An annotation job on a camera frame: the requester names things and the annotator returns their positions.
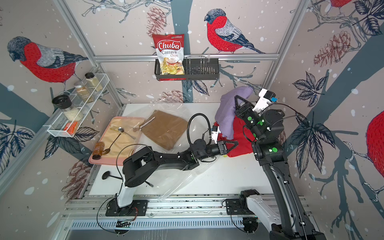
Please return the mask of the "red garment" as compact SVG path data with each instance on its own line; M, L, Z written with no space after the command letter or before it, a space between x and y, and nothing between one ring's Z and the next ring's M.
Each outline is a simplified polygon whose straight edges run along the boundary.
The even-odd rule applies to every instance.
M227 154L229 158L246 155L253 152L252 143L249 142L247 138L253 141L255 140L255 137L249 129L243 129L244 125L245 122L243 120L235 117L233 123L234 139L232 141L237 141L238 146Z

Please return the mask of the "purple grey garment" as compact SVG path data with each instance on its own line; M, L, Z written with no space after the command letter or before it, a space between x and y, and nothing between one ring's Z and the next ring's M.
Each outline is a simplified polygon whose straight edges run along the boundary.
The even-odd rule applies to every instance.
M253 89L250 87L238 87L222 95L215 120L219 124L222 135L228 140L234 139L235 96L247 99L252 93Z

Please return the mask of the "brown garment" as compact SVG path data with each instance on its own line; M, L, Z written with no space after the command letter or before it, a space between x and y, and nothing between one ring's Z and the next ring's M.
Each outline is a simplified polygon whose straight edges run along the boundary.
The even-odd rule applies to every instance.
M187 130L188 122L180 117L155 110L140 125L140 131L151 141L170 151Z

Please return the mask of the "clear plastic vacuum bag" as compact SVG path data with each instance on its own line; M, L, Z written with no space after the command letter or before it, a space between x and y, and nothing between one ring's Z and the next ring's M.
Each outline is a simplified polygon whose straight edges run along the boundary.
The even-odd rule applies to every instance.
M194 115L191 115L188 110L184 109L183 105L176 106L175 110L172 110L172 107L170 105L167 105L167 109L159 110L159 111L163 111L163 112L166 112L168 114L171 114L171 115L183 118L183 119L185 119L188 122L187 130L184 132L184 134L177 141L177 143L175 144L174 148L171 149L170 151L167 151L167 150L165 150L165 149L163 149L161 147L163 149L163 151L161 151L160 153L176 154L176 153L183 152L183 151L187 150L191 143L194 143L196 140L198 140L198 139L196 139L195 141L191 140L190 132L196 130L196 129L191 127L191 123L194 120L194 118L201 116L201 117L203 117L206 120L206 122L209 121L209 118L205 114L203 114L203 113L196 113ZM199 138L199 139L203 139L209 145L210 144L215 144L215 142L211 139L212 125L209 122L207 123L207 125L208 125L207 129L203 132L202 137ZM208 159L208 160L209 161L207 161L206 163L214 162L214 161L211 161L211 159Z

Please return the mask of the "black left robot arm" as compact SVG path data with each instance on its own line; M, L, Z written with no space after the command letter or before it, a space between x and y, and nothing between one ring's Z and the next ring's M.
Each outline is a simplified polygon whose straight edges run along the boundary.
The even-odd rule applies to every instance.
M118 208L130 206L136 187L145 183L155 171L162 169L190 171L200 163L206 163L208 158L227 155L238 145L237 141L218 141L209 145L203 139L198 139L191 143L187 150L176 154L160 153L150 146L144 146L123 161L120 173L123 183L116 197Z

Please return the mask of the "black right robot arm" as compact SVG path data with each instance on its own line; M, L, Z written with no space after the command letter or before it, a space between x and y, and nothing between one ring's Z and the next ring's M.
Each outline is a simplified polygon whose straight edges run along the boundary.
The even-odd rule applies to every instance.
M256 110L251 102L240 96L235 96L234 100L235 115L255 137L253 153L271 184L279 211L273 211L257 194L244 196L246 207L266 227L271 240L324 240L326 236L316 230L305 212L292 182L287 156L278 140L284 130L285 114L281 110Z

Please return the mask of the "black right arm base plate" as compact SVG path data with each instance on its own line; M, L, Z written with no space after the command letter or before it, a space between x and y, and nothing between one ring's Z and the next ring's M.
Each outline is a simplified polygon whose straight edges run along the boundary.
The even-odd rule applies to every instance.
M222 206L226 209L227 215L254 215L253 212L241 204L239 199L225 199Z

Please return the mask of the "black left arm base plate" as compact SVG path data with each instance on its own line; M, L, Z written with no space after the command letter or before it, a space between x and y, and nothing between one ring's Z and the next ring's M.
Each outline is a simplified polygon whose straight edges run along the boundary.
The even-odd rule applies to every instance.
M148 203L149 201L147 200L133 200L130 205L120 208L117 199L113 199L107 204L106 217L145 216Z

